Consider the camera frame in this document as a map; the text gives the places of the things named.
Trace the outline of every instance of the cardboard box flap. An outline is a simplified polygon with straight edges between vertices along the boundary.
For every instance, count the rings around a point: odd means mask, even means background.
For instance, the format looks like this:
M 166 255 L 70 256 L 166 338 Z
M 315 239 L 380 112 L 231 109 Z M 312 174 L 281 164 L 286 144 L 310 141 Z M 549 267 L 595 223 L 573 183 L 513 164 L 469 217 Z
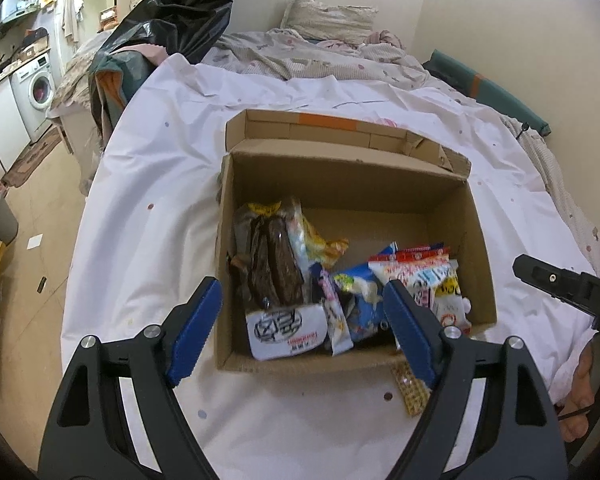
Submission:
M 380 152 L 359 146 L 346 144 L 325 144 L 313 140 L 296 139 L 246 139 L 240 142 L 232 153 L 236 158 L 241 156 L 276 156 L 280 158 L 321 158 L 334 162 L 351 162 L 356 165 L 369 164 L 384 168 L 417 171 L 451 181 L 464 181 L 465 177 L 448 171 L 445 168 L 429 164 L 412 156 L 401 153 Z
M 226 124 L 228 152 L 245 139 L 313 140 L 400 153 L 467 178 L 471 163 L 454 150 L 404 128 L 341 117 L 245 110 Z

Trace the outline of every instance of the washing machine door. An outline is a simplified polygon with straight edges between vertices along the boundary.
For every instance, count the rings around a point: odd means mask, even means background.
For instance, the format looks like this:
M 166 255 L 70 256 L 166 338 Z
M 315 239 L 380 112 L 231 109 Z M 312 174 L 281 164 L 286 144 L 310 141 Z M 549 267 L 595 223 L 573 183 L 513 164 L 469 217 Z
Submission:
M 36 72 L 29 83 L 29 101 L 37 110 L 46 110 L 54 98 L 54 80 L 47 70 Z

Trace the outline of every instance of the black garbage bag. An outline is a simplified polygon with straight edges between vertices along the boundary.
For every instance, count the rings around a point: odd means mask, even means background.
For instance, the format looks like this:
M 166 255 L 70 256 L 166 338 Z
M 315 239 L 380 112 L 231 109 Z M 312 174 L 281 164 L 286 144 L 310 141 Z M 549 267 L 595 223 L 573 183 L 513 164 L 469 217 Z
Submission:
M 91 115 L 100 131 L 103 132 L 103 126 L 104 130 L 115 127 L 119 108 L 124 108 L 133 97 L 129 92 L 135 92 L 134 89 L 139 88 L 154 69 L 146 63 L 145 70 L 140 72 L 126 70 L 127 60 L 136 56 L 125 54 L 122 57 L 112 54 L 113 51 L 122 46 L 151 43 L 163 46 L 170 55 L 179 52 L 190 63 L 198 63 L 229 24 L 232 3 L 233 0 L 142 0 L 138 3 L 98 50 L 89 67 Z M 127 78 L 114 95 L 110 85 L 106 89 L 98 88 L 95 77 L 99 70 L 110 71 L 112 66 L 120 69 L 122 79 Z M 118 108 L 113 117 L 109 114 L 107 101 Z

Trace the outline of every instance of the orange tape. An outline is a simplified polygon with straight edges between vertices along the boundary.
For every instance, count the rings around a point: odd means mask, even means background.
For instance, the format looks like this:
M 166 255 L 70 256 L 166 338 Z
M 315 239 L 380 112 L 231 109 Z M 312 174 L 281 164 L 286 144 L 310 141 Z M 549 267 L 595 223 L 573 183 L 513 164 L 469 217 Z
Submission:
M 475 99 L 478 95 L 478 90 L 480 89 L 480 81 L 482 81 L 484 77 L 481 74 L 474 75 L 474 80 L 471 83 L 471 90 L 469 91 L 469 97 Z
M 321 126 L 323 128 L 336 128 L 338 130 L 347 130 L 355 132 L 358 129 L 358 122 L 353 119 L 344 119 L 341 117 L 330 117 L 317 114 L 300 114 L 298 124 L 307 126 Z

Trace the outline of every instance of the cardboard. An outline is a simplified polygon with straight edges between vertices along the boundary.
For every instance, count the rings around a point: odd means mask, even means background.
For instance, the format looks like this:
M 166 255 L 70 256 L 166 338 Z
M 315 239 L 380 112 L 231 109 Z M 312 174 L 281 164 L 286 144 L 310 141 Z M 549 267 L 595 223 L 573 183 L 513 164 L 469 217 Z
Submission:
M 406 248 L 443 240 L 458 259 L 474 330 L 496 322 L 489 259 L 466 182 L 471 163 L 464 156 L 403 128 L 269 110 L 246 110 L 230 120 L 226 148 L 216 240 L 223 300 L 215 330 L 218 369 L 299 374 L 404 361 L 391 339 L 336 357 L 312 351 L 260 362 L 251 356 L 244 311 L 235 302 L 237 283 L 227 267 L 227 255 L 235 253 L 234 211 L 246 202 L 298 198 L 323 237 L 349 239 L 336 270 L 366 261 L 393 241 Z
M 33 44 L 31 44 L 25 50 L 18 54 L 18 59 L 20 61 L 28 61 L 29 59 L 32 59 L 35 55 L 35 47 L 33 46 Z

